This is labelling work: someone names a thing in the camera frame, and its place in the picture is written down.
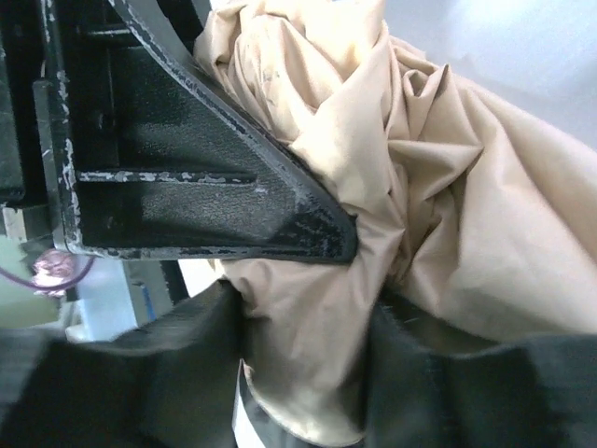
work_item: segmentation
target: beige fabric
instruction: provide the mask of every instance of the beige fabric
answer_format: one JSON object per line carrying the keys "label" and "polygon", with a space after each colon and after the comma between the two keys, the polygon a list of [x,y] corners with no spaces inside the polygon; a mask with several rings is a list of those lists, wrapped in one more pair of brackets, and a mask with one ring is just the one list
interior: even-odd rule
{"label": "beige fabric", "polygon": [[324,445],[362,435],[359,360],[388,273],[487,338],[597,330],[597,154],[389,36],[383,7],[231,2],[195,48],[358,215],[351,266],[222,263],[261,404]]}

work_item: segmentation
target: beige cloth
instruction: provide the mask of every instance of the beige cloth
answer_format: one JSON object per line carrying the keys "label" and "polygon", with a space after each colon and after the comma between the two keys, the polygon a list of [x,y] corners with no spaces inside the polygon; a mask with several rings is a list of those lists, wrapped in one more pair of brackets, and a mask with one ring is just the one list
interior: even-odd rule
{"label": "beige cloth", "polygon": [[231,2],[195,48],[358,215],[351,266],[222,263],[246,302],[260,403],[330,446],[362,436],[360,358],[388,273],[487,338],[597,330],[597,154],[389,36],[383,8]]}

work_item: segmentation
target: wire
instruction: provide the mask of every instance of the wire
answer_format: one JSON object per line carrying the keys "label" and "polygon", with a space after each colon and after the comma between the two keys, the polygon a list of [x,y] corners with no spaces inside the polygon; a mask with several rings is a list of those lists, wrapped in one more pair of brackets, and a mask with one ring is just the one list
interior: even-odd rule
{"label": "wire", "polygon": [[85,264],[85,267],[75,277],[73,277],[72,279],[70,279],[64,283],[55,285],[53,287],[41,287],[40,285],[36,285],[33,282],[23,280],[22,278],[18,277],[17,275],[15,275],[13,273],[10,273],[9,271],[7,271],[3,268],[0,268],[0,275],[3,276],[4,278],[6,278],[6,280],[11,281],[12,283],[20,285],[22,287],[27,287],[27,288],[35,290],[35,291],[41,291],[41,292],[63,291],[63,290],[70,289],[71,287],[76,286],[77,283],[79,283],[81,280],[83,280],[87,276],[87,274],[90,272],[91,267],[93,266],[94,262],[95,262],[95,258],[91,257],[89,259],[89,261]]}

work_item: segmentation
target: crumpled fabric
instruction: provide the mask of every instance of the crumpled fabric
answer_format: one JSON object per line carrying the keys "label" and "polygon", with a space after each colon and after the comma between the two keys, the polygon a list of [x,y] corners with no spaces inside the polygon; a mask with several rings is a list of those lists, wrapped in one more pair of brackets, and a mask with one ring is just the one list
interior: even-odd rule
{"label": "crumpled fabric", "polygon": [[357,215],[350,266],[220,263],[243,294],[254,395],[324,446],[363,437],[364,344],[386,281],[497,341],[597,330],[597,153],[428,62],[383,12],[382,0],[230,1],[195,46]]}

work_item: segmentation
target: green floor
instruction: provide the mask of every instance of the green floor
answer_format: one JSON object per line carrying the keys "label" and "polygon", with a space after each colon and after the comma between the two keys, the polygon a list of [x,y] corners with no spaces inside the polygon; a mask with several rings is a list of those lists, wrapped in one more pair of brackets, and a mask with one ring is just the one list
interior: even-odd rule
{"label": "green floor", "polygon": [[[18,245],[0,235],[0,266],[28,279],[29,273],[21,264],[22,257]],[[32,291],[0,278],[0,328],[30,327],[57,319],[57,309],[52,300],[36,296]]]}

